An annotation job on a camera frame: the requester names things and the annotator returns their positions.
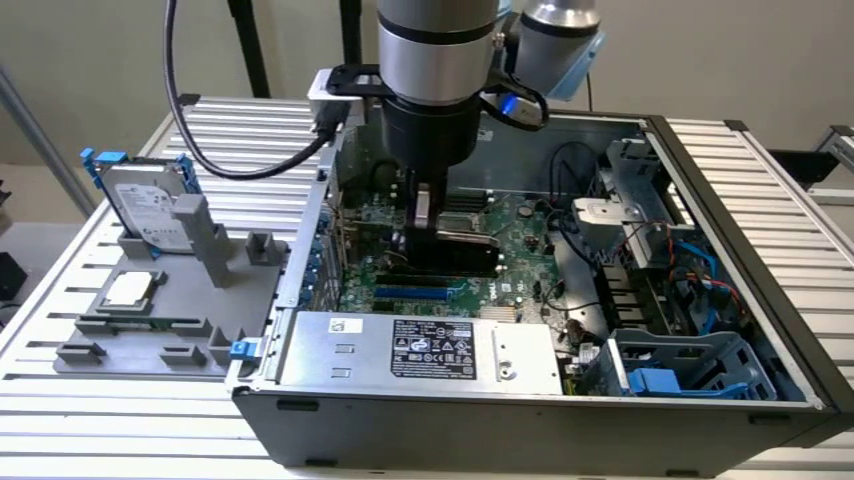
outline blue tab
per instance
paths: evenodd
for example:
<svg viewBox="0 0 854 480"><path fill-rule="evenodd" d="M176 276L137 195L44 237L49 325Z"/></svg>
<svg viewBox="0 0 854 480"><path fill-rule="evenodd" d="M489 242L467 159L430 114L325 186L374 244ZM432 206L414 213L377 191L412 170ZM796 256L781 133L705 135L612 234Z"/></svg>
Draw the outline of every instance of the blue tab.
<svg viewBox="0 0 854 480"><path fill-rule="evenodd" d="M181 169L184 189L186 190L186 193L201 193L201 186L198 185L198 178L196 177L196 170L192 166L189 157L181 153L174 159L174 163Z"/></svg>
<svg viewBox="0 0 854 480"><path fill-rule="evenodd" d="M85 173L89 174L89 177L92 177L92 183L94 184L94 187L98 190L104 190L104 182L101 181L101 176L97 174L92 156L94 156L94 149L88 147L84 148L80 152L80 158L82 158L82 168L85 169Z"/></svg>
<svg viewBox="0 0 854 480"><path fill-rule="evenodd" d="M676 373L663 368L637 368L628 374L631 391L639 396L679 396Z"/></svg>
<svg viewBox="0 0 854 480"><path fill-rule="evenodd" d="M124 152L101 152L94 158L100 163L121 163L128 159L128 154Z"/></svg>
<svg viewBox="0 0 854 480"><path fill-rule="evenodd" d="M232 360L252 360L254 358L254 349L257 345L252 342L233 342L230 344L230 350L228 351L228 357Z"/></svg>

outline blue clip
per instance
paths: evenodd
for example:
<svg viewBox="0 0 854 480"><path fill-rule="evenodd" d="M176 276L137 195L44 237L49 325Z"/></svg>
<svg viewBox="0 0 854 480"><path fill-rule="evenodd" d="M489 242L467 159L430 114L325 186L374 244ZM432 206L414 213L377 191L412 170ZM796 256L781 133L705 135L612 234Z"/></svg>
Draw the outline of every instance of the blue clip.
<svg viewBox="0 0 854 480"><path fill-rule="evenodd" d="M733 383L720 390L681 390L676 373L663 368L637 368L628 373L628 386L639 397L740 398L747 384Z"/></svg>
<svg viewBox="0 0 854 480"><path fill-rule="evenodd" d="M98 163L121 163L128 159L128 154L124 152L101 152L101 154L94 159Z"/></svg>
<svg viewBox="0 0 854 480"><path fill-rule="evenodd" d="M196 177L196 169L192 166L189 157L182 153L174 160L178 168L181 169L181 175L184 177L184 189L186 193L201 193L201 186L198 185L198 177Z"/></svg>
<svg viewBox="0 0 854 480"><path fill-rule="evenodd" d="M519 103L519 97L516 97L513 94L508 94L504 97L504 100L501 102L501 113L509 116L513 109L516 108L517 103Z"/></svg>
<svg viewBox="0 0 854 480"><path fill-rule="evenodd" d="M254 350L257 349L257 343L237 341L230 344L228 350L228 358L232 360L253 360Z"/></svg>
<svg viewBox="0 0 854 480"><path fill-rule="evenodd" d="M92 159L93 156L94 156L93 148L86 147L80 152L80 158L82 158L82 168L85 169L85 172L89 174L89 177L92 177L92 183L94 183L94 187L98 190L104 190L104 181L101 180L101 176L97 173L97 168L94 167L94 160Z"/></svg>

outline power supply label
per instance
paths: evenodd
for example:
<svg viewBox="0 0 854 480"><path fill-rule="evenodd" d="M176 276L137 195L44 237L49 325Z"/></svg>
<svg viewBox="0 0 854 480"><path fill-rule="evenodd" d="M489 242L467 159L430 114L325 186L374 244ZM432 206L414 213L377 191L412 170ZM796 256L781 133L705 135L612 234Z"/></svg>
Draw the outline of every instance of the power supply label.
<svg viewBox="0 0 854 480"><path fill-rule="evenodd" d="M390 373L406 378L476 380L472 324L394 320Z"/></svg>

